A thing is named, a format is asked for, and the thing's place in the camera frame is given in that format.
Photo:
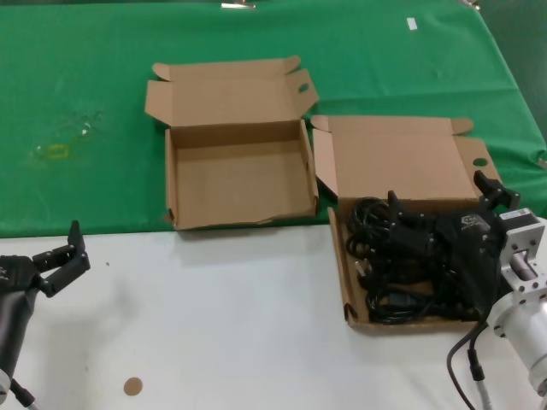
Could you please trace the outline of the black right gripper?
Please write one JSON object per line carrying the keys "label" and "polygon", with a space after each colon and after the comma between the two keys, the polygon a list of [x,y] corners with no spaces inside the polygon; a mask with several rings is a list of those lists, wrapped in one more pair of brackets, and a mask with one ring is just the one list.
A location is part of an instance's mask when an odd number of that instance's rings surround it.
{"label": "black right gripper", "polygon": [[395,192],[389,190],[389,242],[406,255],[432,259],[436,233],[448,253],[450,267],[462,281],[464,297],[479,313],[488,314],[505,287],[500,268],[503,240],[493,211],[499,206],[516,210],[521,197],[480,170],[474,173],[473,182],[481,193],[484,208],[440,214],[408,211]]}

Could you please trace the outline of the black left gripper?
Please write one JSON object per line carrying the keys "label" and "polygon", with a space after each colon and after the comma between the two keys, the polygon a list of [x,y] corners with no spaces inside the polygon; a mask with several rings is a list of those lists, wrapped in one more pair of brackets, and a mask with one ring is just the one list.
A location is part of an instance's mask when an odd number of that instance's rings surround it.
{"label": "black left gripper", "polygon": [[1,370],[14,374],[38,290],[57,295],[91,268],[77,220],[68,244],[29,258],[1,257]]}

